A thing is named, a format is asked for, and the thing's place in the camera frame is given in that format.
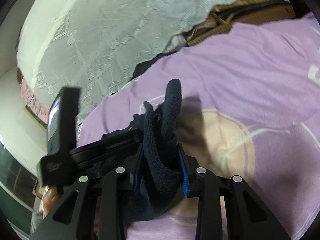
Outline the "person's left hand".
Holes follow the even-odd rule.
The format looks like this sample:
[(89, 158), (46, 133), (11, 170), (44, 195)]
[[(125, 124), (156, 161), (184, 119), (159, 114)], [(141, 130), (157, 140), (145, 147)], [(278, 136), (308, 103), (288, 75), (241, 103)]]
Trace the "person's left hand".
[(42, 197), (43, 217), (46, 217), (51, 209), (60, 199), (60, 195), (56, 186), (52, 186)]

